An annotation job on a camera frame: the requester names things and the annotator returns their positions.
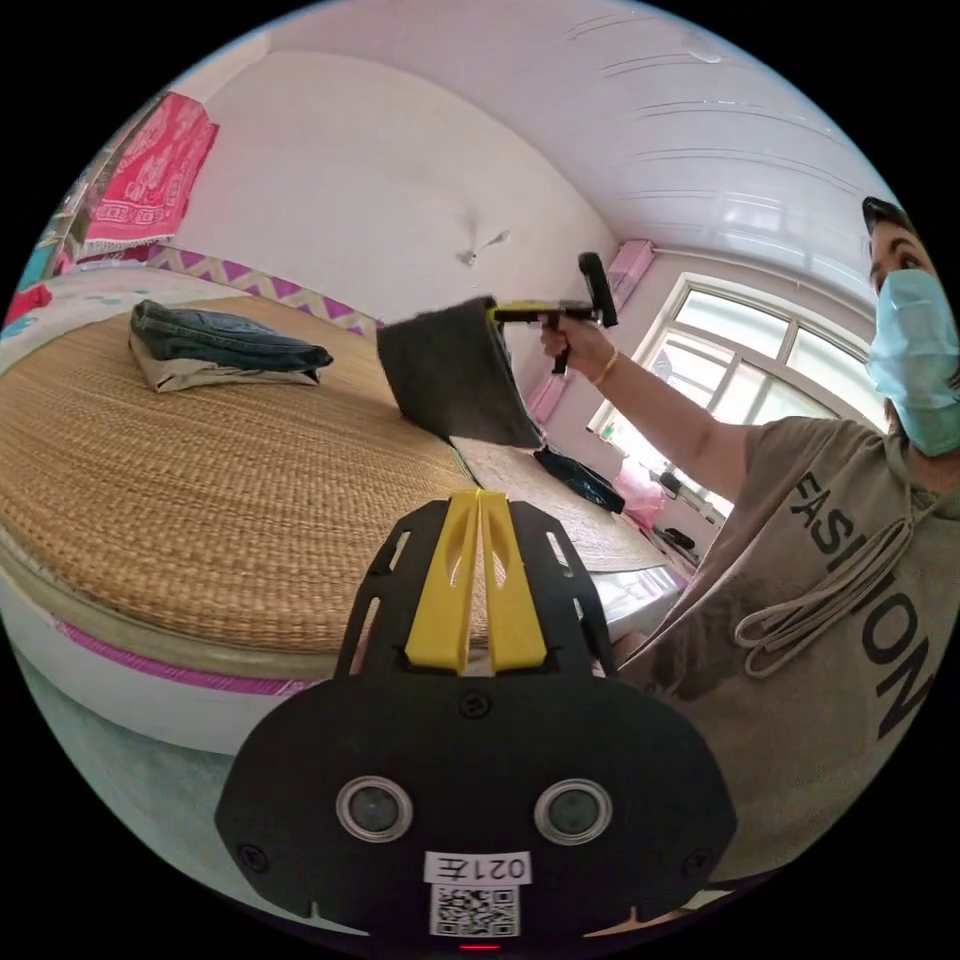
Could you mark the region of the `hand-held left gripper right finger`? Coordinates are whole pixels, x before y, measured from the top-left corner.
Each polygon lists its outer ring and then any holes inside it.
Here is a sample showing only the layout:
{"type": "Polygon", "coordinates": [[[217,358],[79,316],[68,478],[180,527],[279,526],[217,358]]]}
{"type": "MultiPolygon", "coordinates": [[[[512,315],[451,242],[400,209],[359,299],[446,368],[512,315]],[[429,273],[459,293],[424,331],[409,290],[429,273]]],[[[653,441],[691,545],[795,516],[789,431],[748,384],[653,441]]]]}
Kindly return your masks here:
{"type": "Polygon", "coordinates": [[[545,641],[504,493],[478,493],[488,625],[494,670],[532,670],[545,662],[545,641]]]}

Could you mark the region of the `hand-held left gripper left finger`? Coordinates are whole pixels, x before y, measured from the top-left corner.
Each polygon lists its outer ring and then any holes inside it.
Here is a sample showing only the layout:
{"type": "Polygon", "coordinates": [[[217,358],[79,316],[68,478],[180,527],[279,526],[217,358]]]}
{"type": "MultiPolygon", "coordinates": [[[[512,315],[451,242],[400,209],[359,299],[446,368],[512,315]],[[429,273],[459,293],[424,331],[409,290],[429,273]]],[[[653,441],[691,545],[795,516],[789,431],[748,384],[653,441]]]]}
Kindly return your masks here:
{"type": "Polygon", "coordinates": [[[467,665],[479,538],[478,489],[452,495],[420,595],[405,655],[417,669],[467,665]]]}

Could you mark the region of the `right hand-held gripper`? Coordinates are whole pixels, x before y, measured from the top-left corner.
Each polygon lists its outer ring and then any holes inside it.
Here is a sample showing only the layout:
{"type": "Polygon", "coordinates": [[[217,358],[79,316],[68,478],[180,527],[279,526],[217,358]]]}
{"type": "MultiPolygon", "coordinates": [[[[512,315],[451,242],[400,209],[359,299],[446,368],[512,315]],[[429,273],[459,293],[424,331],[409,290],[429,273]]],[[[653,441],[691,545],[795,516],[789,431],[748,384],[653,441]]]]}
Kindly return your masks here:
{"type": "Polygon", "coordinates": [[[547,328],[554,332],[560,330],[564,319],[587,326],[602,325],[602,309],[583,302],[561,301],[511,301],[495,303],[486,311],[489,321],[497,321],[497,330],[502,333],[509,324],[522,323],[547,328]]]}

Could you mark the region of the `person's right hand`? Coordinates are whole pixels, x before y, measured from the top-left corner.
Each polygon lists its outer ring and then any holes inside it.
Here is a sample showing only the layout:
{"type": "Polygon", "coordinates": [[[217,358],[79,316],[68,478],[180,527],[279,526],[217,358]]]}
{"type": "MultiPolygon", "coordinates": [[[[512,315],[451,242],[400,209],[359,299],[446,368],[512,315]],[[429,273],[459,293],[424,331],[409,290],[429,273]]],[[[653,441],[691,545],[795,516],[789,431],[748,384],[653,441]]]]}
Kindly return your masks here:
{"type": "Polygon", "coordinates": [[[595,386],[609,378],[619,355],[599,327],[566,315],[553,325],[541,325],[540,342],[554,365],[562,361],[565,368],[581,374],[595,386]]]}

